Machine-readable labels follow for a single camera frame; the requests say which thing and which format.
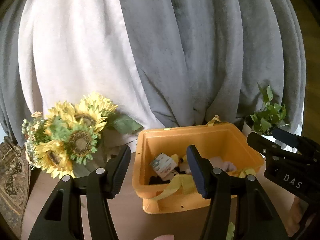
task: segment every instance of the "yellow ribbon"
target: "yellow ribbon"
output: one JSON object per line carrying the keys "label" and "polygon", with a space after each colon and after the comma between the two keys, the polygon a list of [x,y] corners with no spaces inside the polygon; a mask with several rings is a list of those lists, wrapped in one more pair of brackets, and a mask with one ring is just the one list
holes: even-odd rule
{"label": "yellow ribbon", "polygon": [[239,174],[239,178],[245,178],[249,174],[257,176],[255,170],[253,168],[249,168],[249,169],[243,169]]}
{"label": "yellow ribbon", "polygon": [[150,198],[153,200],[161,200],[166,197],[171,196],[175,192],[179,190],[179,188],[182,187],[184,195],[191,194],[196,192],[196,184],[193,181],[192,175],[188,174],[178,174],[173,177],[173,179],[170,181],[167,188],[161,192],[160,195]]}
{"label": "yellow ribbon", "polygon": [[177,164],[177,166],[179,165],[179,156],[174,154],[170,156],[171,159],[174,160],[174,162]]}
{"label": "yellow ribbon", "polygon": [[207,123],[207,126],[213,126],[215,122],[221,122],[218,115],[215,115],[210,122]]}

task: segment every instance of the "carpet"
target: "carpet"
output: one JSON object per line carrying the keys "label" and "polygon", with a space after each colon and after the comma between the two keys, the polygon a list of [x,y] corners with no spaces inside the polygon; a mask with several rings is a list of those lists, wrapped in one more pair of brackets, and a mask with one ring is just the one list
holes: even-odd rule
{"label": "carpet", "polygon": [[24,148],[4,137],[0,144],[0,212],[19,239],[29,184],[30,168]]}

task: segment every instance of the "green leaf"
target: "green leaf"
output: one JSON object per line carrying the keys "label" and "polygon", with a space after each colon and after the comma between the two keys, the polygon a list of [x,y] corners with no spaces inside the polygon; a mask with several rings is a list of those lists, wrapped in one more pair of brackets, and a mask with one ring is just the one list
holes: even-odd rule
{"label": "green leaf", "polygon": [[268,101],[270,102],[273,99],[273,94],[272,94],[272,90],[271,90],[270,85],[267,86],[266,92],[267,92],[268,99],[269,99]]}
{"label": "green leaf", "polygon": [[269,128],[272,127],[272,124],[266,121],[263,117],[261,118],[261,131],[265,133]]}
{"label": "green leaf", "polygon": [[268,106],[268,111],[270,115],[279,114],[279,111],[277,111],[273,105]]}
{"label": "green leaf", "polygon": [[258,118],[257,118],[256,114],[252,114],[252,115],[250,115],[250,117],[251,117],[253,122],[257,122],[258,121]]}
{"label": "green leaf", "polygon": [[271,123],[272,124],[277,124],[280,120],[280,115],[279,114],[274,114],[272,115],[272,118],[271,118]]}
{"label": "green leaf", "polygon": [[109,115],[107,119],[107,125],[111,125],[116,119],[118,119],[121,116],[119,112],[113,112]]}
{"label": "green leaf", "polygon": [[255,123],[255,124],[253,125],[253,130],[254,130],[255,132],[259,133],[259,132],[260,132],[260,123]]}
{"label": "green leaf", "polygon": [[54,118],[49,129],[52,133],[51,140],[67,142],[71,134],[68,125],[59,116]]}
{"label": "green leaf", "polygon": [[280,114],[280,120],[283,120],[287,116],[287,110],[285,109],[285,104],[283,104],[282,112]]}
{"label": "green leaf", "polygon": [[127,134],[133,133],[134,131],[140,129],[142,126],[138,124],[135,120],[127,116],[126,114],[119,115],[113,120],[110,125],[116,129],[119,133]]}
{"label": "green leaf", "polygon": [[261,119],[261,118],[269,119],[270,111],[265,110],[265,111],[262,111],[262,112],[258,112],[257,116],[258,116],[259,119]]}
{"label": "green leaf", "polygon": [[262,87],[259,84],[258,84],[258,87],[259,87],[260,93],[263,96],[263,102],[267,103],[269,101],[269,97],[268,97],[267,91],[262,89]]}
{"label": "green leaf", "polygon": [[282,106],[277,103],[273,104],[273,107],[277,112],[279,112],[282,109]]}

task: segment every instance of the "flower bouquet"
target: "flower bouquet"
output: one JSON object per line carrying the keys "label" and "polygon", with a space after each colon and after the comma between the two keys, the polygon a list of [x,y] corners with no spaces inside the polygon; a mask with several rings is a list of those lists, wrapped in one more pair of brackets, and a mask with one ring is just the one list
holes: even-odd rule
{"label": "flower bouquet", "polygon": [[135,120],[116,111],[110,99],[92,92],[79,104],[57,102],[48,109],[46,119],[41,112],[24,120],[26,157],[32,168],[41,168],[55,178],[73,177],[73,161],[79,164],[93,159],[103,129],[133,133],[141,128]]}

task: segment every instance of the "yellow plastic bin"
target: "yellow plastic bin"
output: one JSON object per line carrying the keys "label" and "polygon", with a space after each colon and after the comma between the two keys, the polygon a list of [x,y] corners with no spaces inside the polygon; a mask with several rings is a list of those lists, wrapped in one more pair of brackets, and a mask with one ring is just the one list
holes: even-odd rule
{"label": "yellow plastic bin", "polygon": [[143,198],[142,207],[146,213],[172,213],[209,206],[210,200],[203,199],[199,193],[184,195],[182,189],[162,200],[149,199],[168,186],[148,185],[150,177],[157,176],[149,164],[160,153],[183,157],[191,144],[203,158],[220,156],[223,161],[232,162],[238,168],[229,172],[232,176],[238,176],[246,168],[258,172],[264,163],[261,155],[248,146],[245,136],[231,123],[142,131],[138,137],[132,185],[136,194]]}

